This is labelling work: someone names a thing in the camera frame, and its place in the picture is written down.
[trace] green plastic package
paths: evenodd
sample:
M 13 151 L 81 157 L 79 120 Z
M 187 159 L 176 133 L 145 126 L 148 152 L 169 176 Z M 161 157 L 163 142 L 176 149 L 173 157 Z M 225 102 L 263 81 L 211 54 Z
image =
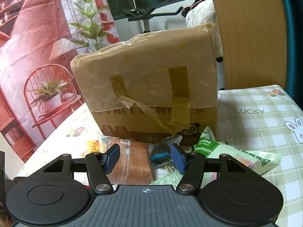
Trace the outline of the green plastic package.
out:
M 229 154 L 260 175 L 275 168 L 280 164 L 282 159 L 281 154 L 261 151 L 244 151 L 221 142 L 216 142 L 213 131 L 208 126 L 201 134 L 194 151 L 202 153 L 208 158 L 219 158 L 219 155 L 223 153 Z M 181 178 L 182 174 L 178 171 L 173 171 L 169 175 L 152 182 L 151 185 L 171 184 L 176 188 Z M 204 173 L 201 187 L 204 187 L 216 178 L 216 173 Z

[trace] crosshair symbol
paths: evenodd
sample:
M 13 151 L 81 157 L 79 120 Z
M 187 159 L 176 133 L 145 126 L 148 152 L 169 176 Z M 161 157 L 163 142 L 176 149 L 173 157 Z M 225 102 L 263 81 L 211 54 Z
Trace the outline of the crosshair symbol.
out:
M 146 189 L 143 189 L 142 191 L 143 191 L 144 193 L 149 193 L 149 192 L 151 192 L 152 190 L 146 188 Z

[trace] rabbit ear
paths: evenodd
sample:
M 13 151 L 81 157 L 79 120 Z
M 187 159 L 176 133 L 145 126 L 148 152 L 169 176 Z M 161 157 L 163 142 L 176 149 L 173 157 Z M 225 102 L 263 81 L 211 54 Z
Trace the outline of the rabbit ear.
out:
M 285 122 L 285 125 L 286 125 L 286 127 L 288 128 L 288 129 L 290 129 L 290 130 L 292 130 L 292 131 L 295 131 L 295 129 L 296 129 L 296 125 L 295 124 L 293 124 L 292 122 L 289 122 L 289 121 L 286 121 Z
M 296 125 L 297 125 L 298 127 L 299 127 L 299 126 L 303 126 L 302 120 L 301 120 L 299 117 L 296 118 Z

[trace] chair print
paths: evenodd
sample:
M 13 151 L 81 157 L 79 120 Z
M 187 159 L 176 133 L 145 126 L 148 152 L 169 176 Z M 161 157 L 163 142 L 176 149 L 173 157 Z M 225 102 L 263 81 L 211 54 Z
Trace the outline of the chair print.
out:
M 33 103 L 33 101 L 38 97 L 34 90 L 42 87 L 42 81 L 50 82 L 53 80 L 62 80 L 68 84 L 61 90 L 61 105 L 54 110 L 46 110 L 44 102 L 41 102 L 41 105 L 35 105 Z M 79 106 L 82 105 L 80 100 L 81 96 L 76 91 L 72 75 L 65 67 L 58 64 L 43 65 L 33 71 L 25 82 L 24 97 L 34 120 L 34 125 L 32 127 L 34 128 L 37 126 L 44 140 L 46 139 L 46 136 L 41 128 L 42 124 L 51 121 L 52 125 L 56 129 L 58 126 L 53 119 L 57 115 L 61 114 L 65 110 L 74 112 L 73 104 L 76 102 L 79 103 Z

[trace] tablecloth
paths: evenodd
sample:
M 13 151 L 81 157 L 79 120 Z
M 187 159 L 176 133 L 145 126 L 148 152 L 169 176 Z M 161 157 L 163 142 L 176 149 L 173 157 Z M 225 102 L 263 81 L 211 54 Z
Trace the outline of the tablecloth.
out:
M 282 192 L 279 227 L 303 226 L 303 112 L 278 85 L 218 92 L 217 140 L 244 150 L 282 154 L 263 177 Z M 71 114 L 37 149 L 18 176 L 29 176 L 63 153 L 81 158 L 86 142 L 101 134 L 86 104 Z M 86 174 L 75 179 L 87 184 Z

